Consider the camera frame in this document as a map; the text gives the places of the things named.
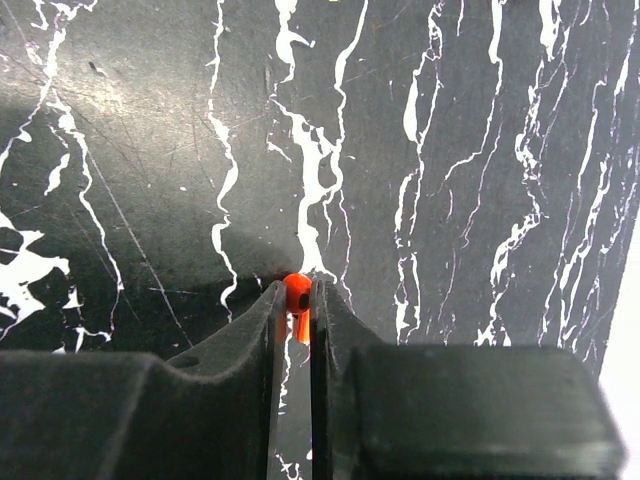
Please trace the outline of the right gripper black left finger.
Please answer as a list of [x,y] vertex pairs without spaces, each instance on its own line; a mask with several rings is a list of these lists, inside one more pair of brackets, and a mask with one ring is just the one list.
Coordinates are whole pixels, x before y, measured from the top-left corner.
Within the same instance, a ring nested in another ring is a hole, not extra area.
[[170,360],[149,353],[1,355],[5,479],[264,479],[286,330],[273,282]]

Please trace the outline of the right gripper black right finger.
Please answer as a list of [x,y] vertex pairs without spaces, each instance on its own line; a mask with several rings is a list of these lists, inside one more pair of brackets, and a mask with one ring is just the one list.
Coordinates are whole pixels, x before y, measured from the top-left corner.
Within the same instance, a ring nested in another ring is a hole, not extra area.
[[624,441],[571,353],[388,343],[324,281],[310,306],[314,478],[619,477]]

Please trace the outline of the orange earbud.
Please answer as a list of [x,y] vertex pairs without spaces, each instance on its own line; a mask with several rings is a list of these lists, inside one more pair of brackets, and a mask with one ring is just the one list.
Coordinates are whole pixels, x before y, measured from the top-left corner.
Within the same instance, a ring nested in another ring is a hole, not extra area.
[[283,282],[286,286],[286,307],[293,317],[292,331],[294,337],[308,345],[310,333],[310,300],[312,280],[302,273],[291,273]]

